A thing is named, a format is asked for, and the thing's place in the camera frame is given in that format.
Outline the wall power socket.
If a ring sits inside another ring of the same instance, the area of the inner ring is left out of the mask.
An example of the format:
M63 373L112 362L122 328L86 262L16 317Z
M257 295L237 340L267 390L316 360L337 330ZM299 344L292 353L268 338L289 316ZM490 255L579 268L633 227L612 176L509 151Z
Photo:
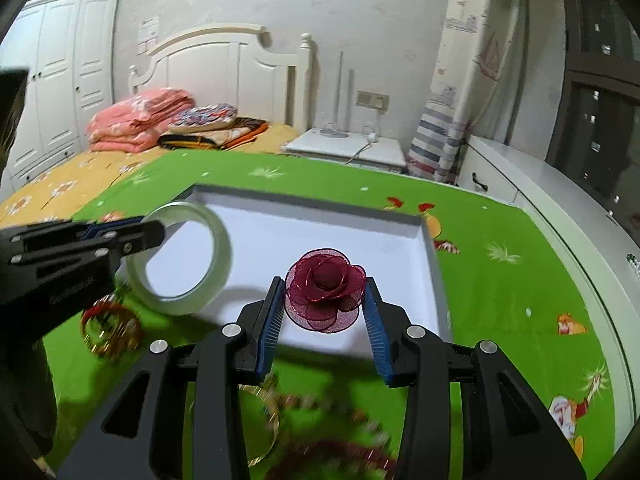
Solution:
M390 102L390 97L385 94L367 91L358 91L356 94L356 105L370 108L370 110L385 112L388 109L388 102Z

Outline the patterned pillow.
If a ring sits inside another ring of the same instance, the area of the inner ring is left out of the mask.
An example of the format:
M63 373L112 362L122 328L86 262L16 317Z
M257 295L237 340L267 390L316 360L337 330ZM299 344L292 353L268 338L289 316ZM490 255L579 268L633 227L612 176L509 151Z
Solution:
M230 128L238 117L238 109L228 103L192 107L171 119L168 130L196 133Z

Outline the sailboat print curtain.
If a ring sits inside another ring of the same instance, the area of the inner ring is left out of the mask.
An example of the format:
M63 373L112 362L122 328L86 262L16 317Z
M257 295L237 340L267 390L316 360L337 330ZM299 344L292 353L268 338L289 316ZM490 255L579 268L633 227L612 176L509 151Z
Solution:
M448 0L434 74L407 154L408 174L452 183L463 145L497 90L522 0Z

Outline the white nightstand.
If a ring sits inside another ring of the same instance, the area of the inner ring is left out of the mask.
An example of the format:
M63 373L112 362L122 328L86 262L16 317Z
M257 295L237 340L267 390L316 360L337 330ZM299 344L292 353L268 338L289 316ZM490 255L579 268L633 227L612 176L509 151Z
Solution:
M399 142L375 133L348 132L346 138L331 139L322 136L320 129L309 129L288 142L283 151L288 155L392 174L402 174L407 168Z

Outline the dark red fabric flower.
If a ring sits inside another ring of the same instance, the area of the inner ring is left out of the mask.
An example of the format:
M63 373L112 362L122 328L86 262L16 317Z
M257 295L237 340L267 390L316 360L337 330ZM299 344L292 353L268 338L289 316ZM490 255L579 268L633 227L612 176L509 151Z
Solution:
M308 332L341 333L358 320L366 287L362 266L352 264L337 249L314 249L286 274L285 312Z

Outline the white desk lamp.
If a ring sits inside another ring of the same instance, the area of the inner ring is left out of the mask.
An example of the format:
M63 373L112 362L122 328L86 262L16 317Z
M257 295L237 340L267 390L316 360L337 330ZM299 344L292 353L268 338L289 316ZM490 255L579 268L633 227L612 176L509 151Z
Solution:
M348 87L348 68L345 65L345 51L341 50L337 57L336 81L331 119L320 129L320 134L331 139L343 139L347 136L342 113Z

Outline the white wardrobe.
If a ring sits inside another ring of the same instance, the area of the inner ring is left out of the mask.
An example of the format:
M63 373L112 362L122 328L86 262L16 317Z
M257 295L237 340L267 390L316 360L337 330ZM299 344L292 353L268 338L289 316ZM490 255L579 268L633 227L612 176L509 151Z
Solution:
M5 200L85 151L90 119L114 103L118 0L30 0L1 43L3 68L26 68L26 102L1 180Z

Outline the thin gold bangle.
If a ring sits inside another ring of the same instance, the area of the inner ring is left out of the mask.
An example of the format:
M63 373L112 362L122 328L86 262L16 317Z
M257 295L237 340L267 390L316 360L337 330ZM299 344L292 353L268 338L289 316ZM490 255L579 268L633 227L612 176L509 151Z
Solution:
M252 468L278 443L280 410L273 396L258 386L240 385L239 400L247 465Z

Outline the pale green jade bangle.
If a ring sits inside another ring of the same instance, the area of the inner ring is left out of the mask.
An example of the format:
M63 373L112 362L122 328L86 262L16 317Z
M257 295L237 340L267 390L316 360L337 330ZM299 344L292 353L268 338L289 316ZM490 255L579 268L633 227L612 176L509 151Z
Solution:
M161 314L201 311L230 275L232 248L224 222L206 206L184 200L155 209L145 221L160 222L165 240L126 259L134 296Z

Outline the white bed headboard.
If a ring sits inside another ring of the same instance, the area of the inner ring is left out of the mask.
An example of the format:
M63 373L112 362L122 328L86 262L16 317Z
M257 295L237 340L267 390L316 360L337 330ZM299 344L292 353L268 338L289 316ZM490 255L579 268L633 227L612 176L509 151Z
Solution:
M242 116L303 133L311 126L314 40L305 32L294 53L274 53L262 44L266 33L255 24L213 24L180 32L149 52L144 73L129 67L128 90L180 88L199 106L227 103Z

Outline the dark framed window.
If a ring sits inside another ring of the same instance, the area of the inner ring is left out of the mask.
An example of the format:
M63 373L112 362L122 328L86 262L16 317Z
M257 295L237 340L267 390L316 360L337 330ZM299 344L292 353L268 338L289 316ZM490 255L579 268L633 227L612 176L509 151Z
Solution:
M639 36L616 0L564 0L564 79L546 162L639 239Z

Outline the black orange folded blanket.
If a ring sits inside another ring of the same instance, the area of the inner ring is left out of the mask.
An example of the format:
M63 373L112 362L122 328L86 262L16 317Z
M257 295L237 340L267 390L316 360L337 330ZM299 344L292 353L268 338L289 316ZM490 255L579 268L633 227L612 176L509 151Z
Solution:
M158 137L157 145L165 150L216 150L228 151L240 145L254 142L269 128L269 122L261 119L239 117L231 128L201 132L167 131Z

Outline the folded pink quilt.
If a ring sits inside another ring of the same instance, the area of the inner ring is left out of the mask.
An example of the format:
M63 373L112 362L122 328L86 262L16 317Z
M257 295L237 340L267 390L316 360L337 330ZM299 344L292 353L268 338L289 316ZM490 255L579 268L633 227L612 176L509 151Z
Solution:
M144 152L157 144L172 118L194 106L194 97L183 89L144 90L91 118L86 128L89 148L94 152Z

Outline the yellow floral bedsheet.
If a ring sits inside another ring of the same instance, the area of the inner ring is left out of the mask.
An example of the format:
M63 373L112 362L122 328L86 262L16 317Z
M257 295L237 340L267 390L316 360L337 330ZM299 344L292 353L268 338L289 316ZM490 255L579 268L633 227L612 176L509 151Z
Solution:
M155 159L163 148L141 153L83 152L48 169L1 201L1 226L24 226L72 215L107 188L126 179Z

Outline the grey shallow tray box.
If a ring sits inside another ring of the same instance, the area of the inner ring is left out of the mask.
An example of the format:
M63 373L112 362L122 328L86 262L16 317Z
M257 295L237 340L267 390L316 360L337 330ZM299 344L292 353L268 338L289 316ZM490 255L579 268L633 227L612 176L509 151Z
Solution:
M158 310L218 325L284 285L282 346L369 359L366 281L413 325L450 340L436 250L419 217L197 184L157 209L160 247L129 266Z

